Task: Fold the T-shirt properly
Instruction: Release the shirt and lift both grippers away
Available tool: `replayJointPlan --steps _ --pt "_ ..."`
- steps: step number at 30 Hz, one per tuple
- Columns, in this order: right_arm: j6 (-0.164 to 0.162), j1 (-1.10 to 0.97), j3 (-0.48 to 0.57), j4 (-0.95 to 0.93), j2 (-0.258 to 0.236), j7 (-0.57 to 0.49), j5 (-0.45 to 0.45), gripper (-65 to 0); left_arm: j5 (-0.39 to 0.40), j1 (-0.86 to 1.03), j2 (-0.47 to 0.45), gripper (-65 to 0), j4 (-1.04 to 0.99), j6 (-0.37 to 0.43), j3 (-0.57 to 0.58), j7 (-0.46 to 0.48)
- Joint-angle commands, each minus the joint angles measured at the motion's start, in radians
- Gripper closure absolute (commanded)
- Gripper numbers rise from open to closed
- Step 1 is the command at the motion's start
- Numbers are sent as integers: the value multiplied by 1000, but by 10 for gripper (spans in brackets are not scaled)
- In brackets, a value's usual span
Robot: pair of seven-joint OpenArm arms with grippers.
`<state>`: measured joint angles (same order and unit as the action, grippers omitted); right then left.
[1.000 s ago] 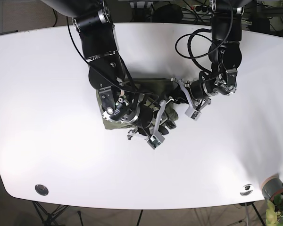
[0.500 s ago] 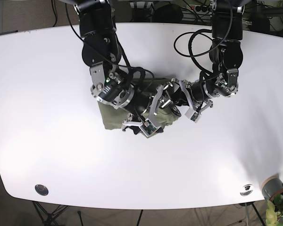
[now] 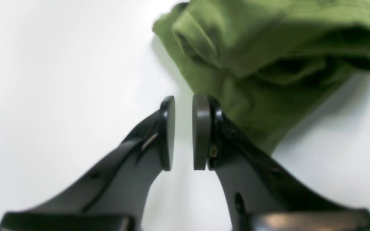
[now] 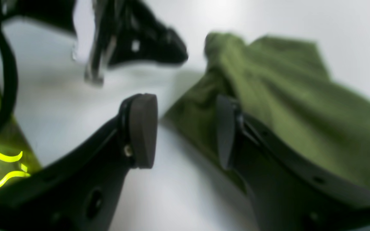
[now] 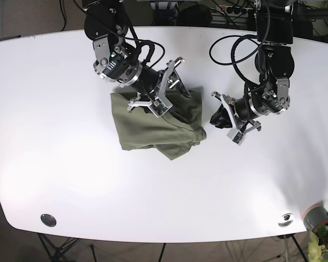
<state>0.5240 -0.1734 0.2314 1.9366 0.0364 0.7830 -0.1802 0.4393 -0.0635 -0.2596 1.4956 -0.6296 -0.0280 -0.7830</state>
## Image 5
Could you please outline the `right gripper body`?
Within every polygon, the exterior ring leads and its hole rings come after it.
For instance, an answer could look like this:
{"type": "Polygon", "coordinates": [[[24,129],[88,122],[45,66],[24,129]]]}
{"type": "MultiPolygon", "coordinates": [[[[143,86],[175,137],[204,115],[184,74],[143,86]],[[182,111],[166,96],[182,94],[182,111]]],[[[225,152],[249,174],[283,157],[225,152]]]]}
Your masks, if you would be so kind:
{"type": "Polygon", "coordinates": [[[129,100],[127,111],[132,112],[138,107],[148,108],[158,98],[163,102],[170,101],[166,96],[166,91],[176,89],[176,84],[181,81],[176,68],[183,62],[185,59],[182,57],[174,61],[170,60],[166,69],[160,71],[142,64],[132,67],[132,72],[127,78],[127,86],[133,87],[137,96],[129,100]]]}

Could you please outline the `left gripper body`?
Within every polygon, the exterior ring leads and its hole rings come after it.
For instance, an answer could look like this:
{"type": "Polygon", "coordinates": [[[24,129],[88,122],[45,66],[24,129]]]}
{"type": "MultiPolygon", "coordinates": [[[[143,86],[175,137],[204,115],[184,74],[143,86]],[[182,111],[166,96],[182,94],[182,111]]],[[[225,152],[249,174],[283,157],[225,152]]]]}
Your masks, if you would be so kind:
{"type": "Polygon", "coordinates": [[[261,130],[261,123],[256,121],[255,118],[258,117],[257,113],[252,112],[249,102],[245,101],[244,98],[235,99],[218,92],[213,92],[212,96],[220,101],[230,117],[232,122],[232,128],[237,128],[245,135],[252,130],[261,130]]]}

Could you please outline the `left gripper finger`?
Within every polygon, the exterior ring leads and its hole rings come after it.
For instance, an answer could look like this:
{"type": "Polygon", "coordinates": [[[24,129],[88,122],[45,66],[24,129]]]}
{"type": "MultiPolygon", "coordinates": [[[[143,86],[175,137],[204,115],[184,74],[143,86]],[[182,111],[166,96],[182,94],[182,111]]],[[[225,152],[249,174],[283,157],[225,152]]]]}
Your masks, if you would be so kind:
{"type": "Polygon", "coordinates": [[[220,105],[218,110],[212,115],[210,124],[219,129],[232,128],[232,122],[223,105],[220,105]]]}

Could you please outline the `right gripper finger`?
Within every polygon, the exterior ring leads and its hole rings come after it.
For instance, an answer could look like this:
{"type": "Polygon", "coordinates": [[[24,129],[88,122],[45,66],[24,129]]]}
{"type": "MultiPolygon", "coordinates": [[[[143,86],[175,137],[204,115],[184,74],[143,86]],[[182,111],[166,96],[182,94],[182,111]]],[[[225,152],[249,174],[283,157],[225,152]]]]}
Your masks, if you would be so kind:
{"type": "Polygon", "coordinates": [[[186,89],[186,87],[184,86],[184,84],[181,81],[179,81],[176,84],[176,90],[183,98],[191,99],[191,94],[190,94],[189,90],[186,89]]]}

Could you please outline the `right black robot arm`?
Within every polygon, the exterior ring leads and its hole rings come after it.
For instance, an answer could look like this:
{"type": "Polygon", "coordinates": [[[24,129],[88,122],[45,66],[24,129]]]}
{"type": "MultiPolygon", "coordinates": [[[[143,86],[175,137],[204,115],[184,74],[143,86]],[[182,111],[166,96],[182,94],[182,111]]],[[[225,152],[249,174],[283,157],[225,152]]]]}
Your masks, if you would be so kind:
{"type": "Polygon", "coordinates": [[[86,15],[84,32],[93,43],[95,73],[120,87],[131,86],[137,92],[128,101],[128,112],[144,107],[156,117],[163,116],[173,106],[166,96],[167,90],[173,88],[183,97],[191,98],[176,71],[184,59],[170,60],[159,71],[148,65],[155,48],[162,45],[137,37],[122,1],[83,1],[79,9],[86,15]]]}

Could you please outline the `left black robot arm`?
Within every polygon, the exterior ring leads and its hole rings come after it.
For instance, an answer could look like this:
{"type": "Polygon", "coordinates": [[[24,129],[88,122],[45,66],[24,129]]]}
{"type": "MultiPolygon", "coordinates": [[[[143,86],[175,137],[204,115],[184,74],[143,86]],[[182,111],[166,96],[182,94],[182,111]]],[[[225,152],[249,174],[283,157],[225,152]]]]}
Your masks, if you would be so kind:
{"type": "Polygon", "coordinates": [[[290,77],[295,69],[290,45],[293,43],[292,12],[294,1],[256,1],[256,35],[238,35],[231,48],[231,62],[237,75],[244,81],[243,97],[234,99],[213,92],[221,101],[210,123],[217,128],[230,130],[231,140],[242,142],[246,133],[261,130],[256,118],[268,114],[281,114],[290,105],[290,77]],[[247,79],[239,70],[243,59],[236,59],[238,45],[249,40],[257,48],[248,55],[255,56],[259,83],[247,79]]]}

